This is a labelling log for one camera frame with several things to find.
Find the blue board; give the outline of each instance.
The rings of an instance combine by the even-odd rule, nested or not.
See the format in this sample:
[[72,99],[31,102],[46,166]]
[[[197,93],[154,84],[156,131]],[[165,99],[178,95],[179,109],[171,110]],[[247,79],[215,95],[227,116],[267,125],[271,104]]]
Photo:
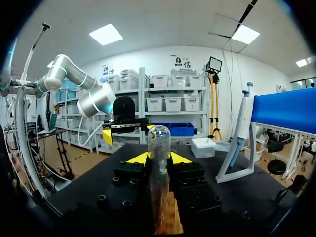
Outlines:
[[316,134],[316,88],[256,96],[251,121]]

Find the table leg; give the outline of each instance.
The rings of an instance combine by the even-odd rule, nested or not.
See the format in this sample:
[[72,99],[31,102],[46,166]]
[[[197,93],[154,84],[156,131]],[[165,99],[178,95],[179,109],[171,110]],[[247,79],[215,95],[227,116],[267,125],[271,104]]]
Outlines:
[[[65,149],[65,146],[64,146],[64,143],[63,143],[63,137],[62,137],[61,134],[60,134],[61,147],[59,146],[57,134],[56,134],[56,142],[57,142],[57,150],[59,152],[59,157],[60,157],[61,162],[62,162],[63,167],[64,167],[64,170],[63,170],[65,172],[64,177],[68,178],[68,179],[73,179],[75,176],[74,176],[73,171],[71,170],[71,167],[69,165],[69,160],[68,160],[68,157],[67,157],[67,151]],[[69,171],[67,171],[67,169],[66,169],[64,159],[65,159],[65,162],[66,162],[66,165],[67,165]]]

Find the yellow marker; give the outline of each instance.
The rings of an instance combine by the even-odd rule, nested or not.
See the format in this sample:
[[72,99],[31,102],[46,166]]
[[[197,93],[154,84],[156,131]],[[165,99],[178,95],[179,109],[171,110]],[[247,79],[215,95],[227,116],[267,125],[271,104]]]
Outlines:
[[173,164],[180,164],[181,162],[183,163],[193,163],[193,161],[190,161],[188,159],[185,159],[184,157],[174,153],[174,152],[171,152],[171,156],[172,156],[172,161],[173,161]]
[[151,129],[154,125],[147,125],[148,129]]
[[103,140],[106,143],[108,143],[110,146],[113,146],[111,129],[104,129],[104,130],[102,130],[102,134],[103,134]]
[[148,155],[148,152],[144,152],[144,153],[140,154],[139,156],[134,157],[133,159],[130,159],[130,160],[126,161],[126,163],[138,162],[140,164],[144,164],[145,165],[146,159],[147,159],[147,155]]

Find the ceiling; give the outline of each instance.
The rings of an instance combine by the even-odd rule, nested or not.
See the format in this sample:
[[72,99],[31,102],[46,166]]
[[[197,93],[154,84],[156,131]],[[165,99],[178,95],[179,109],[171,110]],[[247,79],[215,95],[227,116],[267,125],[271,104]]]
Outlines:
[[[174,45],[231,50],[293,76],[311,69],[296,61],[309,51],[286,12],[274,0],[258,0],[243,24],[260,36],[250,45],[231,37],[252,0],[46,0],[25,24],[13,58],[20,75],[42,22],[51,25],[40,40],[28,76],[47,73],[47,64],[60,53],[83,66],[100,58],[133,50]],[[112,23],[124,40],[101,46],[88,34]]]

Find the black table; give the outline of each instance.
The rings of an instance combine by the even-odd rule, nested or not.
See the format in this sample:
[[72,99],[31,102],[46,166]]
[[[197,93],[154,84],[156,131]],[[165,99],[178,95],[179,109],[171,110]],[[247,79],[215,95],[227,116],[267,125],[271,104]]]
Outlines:
[[[256,219],[265,219],[272,212],[270,200],[277,195],[279,190],[284,189],[282,184],[257,166],[251,175],[217,184],[215,176],[222,166],[226,152],[216,152],[215,157],[212,158],[196,159],[191,152],[191,146],[173,146],[172,149],[185,158],[198,161],[204,167],[207,181],[222,198],[223,212],[243,213],[247,211]],[[73,183],[53,194],[48,201],[62,213],[74,210],[78,202],[96,207],[97,196],[103,193],[112,181],[113,167],[120,160],[129,160],[146,150],[147,145],[126,144]],[[230,172],[246,168],[248,162],[248,159],[239,155]],[[274,225],[286,214],[295,199],[292,192],[286,194],[280,203],[280,210]]]

